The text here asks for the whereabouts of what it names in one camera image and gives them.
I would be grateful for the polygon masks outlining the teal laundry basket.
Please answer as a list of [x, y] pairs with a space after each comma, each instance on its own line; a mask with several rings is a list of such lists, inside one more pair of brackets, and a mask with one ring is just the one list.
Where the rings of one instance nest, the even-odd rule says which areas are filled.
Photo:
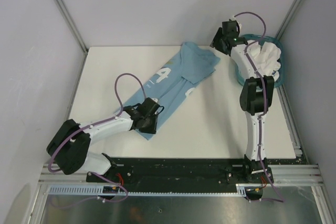
[[266, 74], [273, 76], [275, 80], [275, 88], [282, 85], [284, 80], [284, 56], [283, 46], [279, 40], [273, 37], [265, 36], [263, 39], [261, 35], [245, 34], [243, 35], [248, 42], [258, 40], [258, 46], [253, 44], [249, 47], [251, 56], [256, 60], [256, 65], [261, 66]]

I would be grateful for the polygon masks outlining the light blue t shirt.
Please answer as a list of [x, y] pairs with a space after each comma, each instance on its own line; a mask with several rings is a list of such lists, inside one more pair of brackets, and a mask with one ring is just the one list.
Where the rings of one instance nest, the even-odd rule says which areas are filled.
[[173, 115], [188, 95], [214, 71], [220, 58], [209, 49], [185, 42], [180, 50], [125, 102], [123, 107], [156, 98], [164, 111], [158, 117], [157, 129]]

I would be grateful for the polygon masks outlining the aluminium frame post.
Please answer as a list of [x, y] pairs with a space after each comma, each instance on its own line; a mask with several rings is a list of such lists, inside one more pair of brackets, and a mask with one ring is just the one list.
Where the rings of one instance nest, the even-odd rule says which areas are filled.
[[77, 45], [79, 46], [79, 48], [81, 49], [81, 51], [84, 54], [87, 54], [88, 52], [88, 47], [86, 46], [67, 6], [66, 3], [64, 2], [64, 0], [53, 0], [54, 3], [56, 4], [61, 16], [63, 17], [66, 25], [68, 26], [72, 36], [74, 37]]
[[293, 0], [283, 22], [281, 23], [275, 38], [280, 40], [288, 29], [289, 25], [292, 23], [292, 20], [296, 16], [300, 7], [303, 5], [305, 0]]

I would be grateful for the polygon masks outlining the right aluminium frame post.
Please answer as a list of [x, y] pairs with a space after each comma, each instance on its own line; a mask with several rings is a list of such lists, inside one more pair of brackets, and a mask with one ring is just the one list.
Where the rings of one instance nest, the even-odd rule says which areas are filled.
[[280, 40], [288, 29], [289, 25], [292, 23], [292, 20], [296, 16], [300, 7], [303, 5], [305, 0], [293, 0], [283, 22], [281, 23], [275, 38]]

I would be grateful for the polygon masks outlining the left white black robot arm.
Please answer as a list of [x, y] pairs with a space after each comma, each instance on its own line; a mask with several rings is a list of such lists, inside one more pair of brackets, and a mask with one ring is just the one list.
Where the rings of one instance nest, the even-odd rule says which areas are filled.
[[117, 114], [101, 121], [80, 124], [66, 120], [46, 148], [49, 172], [71, 175], [85, 171], [98, 174], [105, 182], [112, 181], [116, 175], [112, 159], [105, 153], [90, 152], [90, 146], [122, 132], [155, 134], [163, 111], [164, 106], [146, 98], [142, 103], [121, 107]]

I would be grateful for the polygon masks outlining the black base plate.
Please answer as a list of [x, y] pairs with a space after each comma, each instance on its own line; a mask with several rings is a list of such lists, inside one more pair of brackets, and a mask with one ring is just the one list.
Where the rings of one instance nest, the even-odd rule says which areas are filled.
[[121, 178], [125, 184], [141, 178], [222, 179], [230, 184], [273, 182], [265, 160], [261, 164], [246, 158], [110, 158], [111, 167], [102, 177]]

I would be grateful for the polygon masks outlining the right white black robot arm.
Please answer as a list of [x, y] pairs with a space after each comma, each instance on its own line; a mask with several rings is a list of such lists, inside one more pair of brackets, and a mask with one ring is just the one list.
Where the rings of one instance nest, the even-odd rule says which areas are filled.
[[249, 46], [251, 43], [240, 36], [238, 22], [232, 19], [222, 22], [211, 43], [212, 48], [234, 60], [240, 75], [245, 79], [239, 97], [240, 107], [247, 120], [247, 148], [242, 176], [245, 181], [254, 183], [266, 172], [265, 121], [272, 104], [275, 81], [257, 67], [248, 52]]

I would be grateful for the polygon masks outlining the aluminium front rail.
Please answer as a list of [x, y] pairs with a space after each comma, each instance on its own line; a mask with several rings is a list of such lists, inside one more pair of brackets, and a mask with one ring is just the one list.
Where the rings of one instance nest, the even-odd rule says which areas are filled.
[[[318, 165], [269, 165], [274, 176], [275, 186], [323, 186], [324, 181]], [[43, 167], [38, 179], [40, 184], [86, 184], [85, 173], [64, 175], [62, 173], [49, 173], [46, 166]]]

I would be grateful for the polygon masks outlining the left aluminium frame post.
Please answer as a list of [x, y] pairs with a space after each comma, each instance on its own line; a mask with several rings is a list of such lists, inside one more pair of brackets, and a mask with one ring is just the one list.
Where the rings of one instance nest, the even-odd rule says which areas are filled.
[[84, 54], [87, 54], [88, 52], [88, 47], [86, 46], [67, 6], [66, 3], [64, 2], [64, 0], [53, 0], [54, 3], [56, 4], [61, 16], [63, 17], [66, 25], [68, 26], [72, 36], [74, 37], [77, 45], [79, 46], [79, 48], [81, 49], [81, 51]]

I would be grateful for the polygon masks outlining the white t shirt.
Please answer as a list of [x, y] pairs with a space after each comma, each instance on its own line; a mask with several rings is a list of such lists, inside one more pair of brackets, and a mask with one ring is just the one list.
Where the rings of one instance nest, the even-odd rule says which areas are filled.
[[275, 81], [278, 80], [281, 68], [280, 48], [271, 42], [264, 42], [262, 46], [254, 43], [248, 47], [248, 53], [254, 59], [255, 66], [262, 76], [273, 76]]

